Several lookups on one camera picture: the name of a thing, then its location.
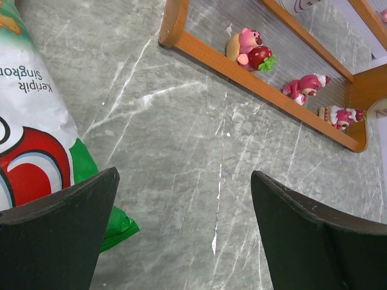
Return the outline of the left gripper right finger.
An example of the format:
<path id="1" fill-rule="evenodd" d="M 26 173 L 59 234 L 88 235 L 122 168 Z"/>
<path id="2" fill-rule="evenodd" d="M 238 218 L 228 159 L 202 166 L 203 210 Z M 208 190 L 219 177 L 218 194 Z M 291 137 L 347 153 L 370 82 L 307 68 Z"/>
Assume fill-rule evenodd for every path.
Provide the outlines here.
<path id="1" fill-rule="evenodd" d="M 274 289 L 386 289 L 386 225 L 336 210 L 261 171 L 252 201 Z"/>

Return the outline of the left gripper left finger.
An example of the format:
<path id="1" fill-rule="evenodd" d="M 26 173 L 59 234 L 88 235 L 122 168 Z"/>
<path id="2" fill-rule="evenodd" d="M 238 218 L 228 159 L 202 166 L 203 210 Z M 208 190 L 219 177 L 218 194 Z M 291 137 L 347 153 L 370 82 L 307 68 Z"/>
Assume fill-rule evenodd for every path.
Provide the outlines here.
<path id="1" fill-rule="evenodd" d="M 119 184 L 116 168 L 1 212 L 1 289 L 89 289 Z"/>

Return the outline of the pink bear strawberry hat toy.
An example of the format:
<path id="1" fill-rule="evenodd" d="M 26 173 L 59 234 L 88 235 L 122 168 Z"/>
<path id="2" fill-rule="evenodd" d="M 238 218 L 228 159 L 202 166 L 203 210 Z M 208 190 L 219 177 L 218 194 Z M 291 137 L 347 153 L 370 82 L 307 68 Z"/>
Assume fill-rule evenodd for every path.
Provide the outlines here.
<path id="1" fill-rule="evenodd" d="M 309 96 L 315 96 L 318 90 L 324 88 L 331 77 L 323 74 L 309 74 L 299 80 L 292 80 L 282 88 L 282 93 L 303 106 Z"/>

